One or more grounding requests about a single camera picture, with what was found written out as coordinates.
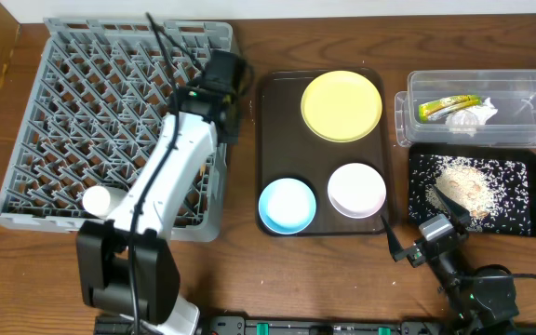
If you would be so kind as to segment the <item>light blue plastic bowl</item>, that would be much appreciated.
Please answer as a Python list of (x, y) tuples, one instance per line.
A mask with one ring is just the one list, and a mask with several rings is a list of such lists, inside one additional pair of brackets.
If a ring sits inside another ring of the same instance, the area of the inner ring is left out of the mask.
[(303, 181), (282, 178), (270, 182), (258, 200), (261, 224), (277, 235), (294, 235), (307, 228), (317, 212), (317, 200)]

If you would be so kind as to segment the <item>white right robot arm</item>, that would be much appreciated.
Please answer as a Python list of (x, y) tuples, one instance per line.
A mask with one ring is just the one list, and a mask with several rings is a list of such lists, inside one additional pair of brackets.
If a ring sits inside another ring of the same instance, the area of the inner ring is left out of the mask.
[(422, 237), (403, 248), (391, 225), (382, 220), (394, 261), (408, 260), (417, 268), (428, 265), (454, 312), (449, 331), (454, 334), (505, 334), (518, 315), (516, 286), (509, 271), (500, 265), (472, 267), (461, 251), (468, 239), (470, 211), (451, 200), (437, 187), (434, 196), (444, 214), (419, 226)]

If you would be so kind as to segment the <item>yellow plastic plate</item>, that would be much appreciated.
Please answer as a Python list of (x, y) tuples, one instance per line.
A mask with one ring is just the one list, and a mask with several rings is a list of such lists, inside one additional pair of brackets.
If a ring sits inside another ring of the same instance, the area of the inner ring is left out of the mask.
[(332, 71), (310, 82), (301, 97), (301, 116), (318, 137), (351, 142), (366, 137), (378, 126), (382, 97), (364, 75)]

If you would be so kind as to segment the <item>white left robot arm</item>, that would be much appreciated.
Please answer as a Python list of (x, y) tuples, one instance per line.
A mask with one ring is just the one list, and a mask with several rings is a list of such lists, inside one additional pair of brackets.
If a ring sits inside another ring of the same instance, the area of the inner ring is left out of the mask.
[(170, 95), (170, 112), (143, 171), (127, 192), (93, 186), (76, 236), (83, 301), (131, 321), (130, 333), (193, 334), (199, 309), (180, 295), (169, 250), (177, 214), (195, 174), (222, 143), (238, 136), (247, 63), (214, 50), (202, 73)]

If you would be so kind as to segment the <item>leftover rice pile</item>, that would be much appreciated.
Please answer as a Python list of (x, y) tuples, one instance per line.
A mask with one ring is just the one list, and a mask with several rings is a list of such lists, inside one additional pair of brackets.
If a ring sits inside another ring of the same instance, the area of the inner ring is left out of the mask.
[(466, 208), (472, 232), (532, 235), (528, 169), (522, 162), (438, 154), (409, 159), (409, 219), (419, 225), (447, 211), (438, 189)]

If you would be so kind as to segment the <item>green snack wrapper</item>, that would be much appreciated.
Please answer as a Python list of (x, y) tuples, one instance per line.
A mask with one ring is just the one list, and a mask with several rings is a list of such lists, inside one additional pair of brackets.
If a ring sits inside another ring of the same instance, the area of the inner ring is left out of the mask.
[(433, 122), (453, 112), (481, 103), (482, 99), (477, 95), (451, 96), (421, 104), (418, 107), (418, 115), (423, 122)]

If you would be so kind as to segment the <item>pale green plastic cup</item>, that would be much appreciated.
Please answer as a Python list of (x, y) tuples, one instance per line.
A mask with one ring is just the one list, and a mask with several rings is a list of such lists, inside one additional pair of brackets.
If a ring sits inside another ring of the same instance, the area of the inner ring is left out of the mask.
[(89, 214), (106, 219), (121, 204), (126, 194), (122, 189), (95, 185), (84, 192), (82, 204)]

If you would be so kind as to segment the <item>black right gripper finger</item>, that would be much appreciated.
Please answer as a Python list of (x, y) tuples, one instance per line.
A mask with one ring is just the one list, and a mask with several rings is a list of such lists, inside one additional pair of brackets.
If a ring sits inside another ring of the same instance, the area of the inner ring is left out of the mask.
[(388, 221), (383, 217), (380, 216), (380, 219), (382, 221), (382, 226), (386, 232), (387, 242), (388, 242), (388, 248), (389, 252), (395, 262), (398, 262), (402, 260), (405, 257), (405, 250), (401, 246), (399, 240), (397, 239), (393, 228), (388, 223)]
[(436, 186), (433, 186), (432, 189), (440, 204), (449, 214), (449, 221), (455, 230), (458, 233), (465, 233), (467, 231), (467, 227), (471, 223), (470, 211), (450, 199)]

